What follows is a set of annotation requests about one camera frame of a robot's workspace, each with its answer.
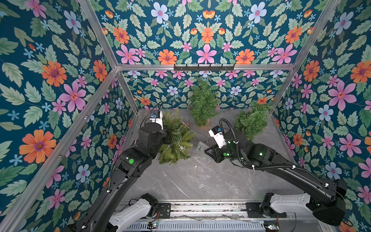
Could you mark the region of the light green fern christmas tree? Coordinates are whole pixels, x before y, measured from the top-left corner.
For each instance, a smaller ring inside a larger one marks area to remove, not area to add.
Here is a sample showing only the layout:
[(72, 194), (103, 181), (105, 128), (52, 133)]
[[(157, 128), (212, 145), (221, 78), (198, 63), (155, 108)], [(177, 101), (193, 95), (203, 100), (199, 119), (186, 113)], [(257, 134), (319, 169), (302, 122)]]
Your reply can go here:
[(167, 130), (167, 138), (159, 150), (159, 163), (175, 164), (189, 159), (188, 150), (193, 147), (192, 140), (197, 134), (183, 122), (178, 109), (164, 115), (163, 126)]

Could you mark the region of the clear battery box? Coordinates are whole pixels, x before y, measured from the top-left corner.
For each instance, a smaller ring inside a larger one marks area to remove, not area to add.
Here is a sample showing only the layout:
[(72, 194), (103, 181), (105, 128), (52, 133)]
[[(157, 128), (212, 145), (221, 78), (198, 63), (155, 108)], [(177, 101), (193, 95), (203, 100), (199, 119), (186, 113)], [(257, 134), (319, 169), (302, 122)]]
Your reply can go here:
[(203, 154), (205, 154), (205, 150), (208, 149), (208, 148), (209, 148), (208, 145), (206, 145), (205, 143), (200, 141), (197, 145), (196, 152), (198, 154), (203, 155)]

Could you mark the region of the thin wire string light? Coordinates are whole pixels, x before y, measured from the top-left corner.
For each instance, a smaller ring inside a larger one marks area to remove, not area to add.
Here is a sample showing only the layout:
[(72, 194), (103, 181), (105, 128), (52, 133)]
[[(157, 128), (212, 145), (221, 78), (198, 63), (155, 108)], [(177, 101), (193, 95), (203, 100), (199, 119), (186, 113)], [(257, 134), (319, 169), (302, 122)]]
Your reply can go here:
[(212, 189), (224, 185), (225, 180), (218, 170), (219, 164), (208, 155), (196, 152), (200, 141), (208, 146), (214, 144), (208, 133), (209, 127), (198, 127), (194, 122), (188, 122), (187, 125), (197, 134), (192, 140), (193, 147), (188, 150), (191, 157), (175, 164), (164, 164), (165, 170), (170, 171), (170, 177), (174, 177), (175, 183), (181, 187)]

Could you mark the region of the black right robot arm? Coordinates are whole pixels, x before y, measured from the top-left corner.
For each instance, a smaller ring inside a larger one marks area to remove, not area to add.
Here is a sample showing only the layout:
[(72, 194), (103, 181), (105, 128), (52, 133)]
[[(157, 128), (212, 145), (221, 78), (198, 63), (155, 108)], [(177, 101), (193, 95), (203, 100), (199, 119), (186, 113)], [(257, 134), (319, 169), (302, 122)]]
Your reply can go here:
[(300, 188), (298, 195), (266, 193), (254, 212), (269, 218), (286, 213), (313, 215), (317, 220), (339, 226), (345, 216), (346, 183), (342, 180), (321, 178), (298, 167), (264, 144), (248, 141), (240, 131), (223, 132), (219, 126), (209, 130), (216, 144), (204, 152), (215, 162), (237, 160), (242, 168), (267, 172)]

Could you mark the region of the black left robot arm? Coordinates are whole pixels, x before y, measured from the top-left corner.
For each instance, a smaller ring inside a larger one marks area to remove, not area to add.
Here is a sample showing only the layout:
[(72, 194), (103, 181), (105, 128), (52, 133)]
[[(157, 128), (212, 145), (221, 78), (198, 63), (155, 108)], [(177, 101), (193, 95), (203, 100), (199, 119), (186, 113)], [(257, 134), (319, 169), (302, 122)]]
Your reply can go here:
[(158, 123), (149, 122), (139, 129), (139, 138), (121, 152), (109, 183), (103, 188), (92, 207), (81, 220), (68, 225), (65, 232), (105, 232), (109, 219), (121, 199), (152, 164), (162, 145), (168, 139), (168, 131)]

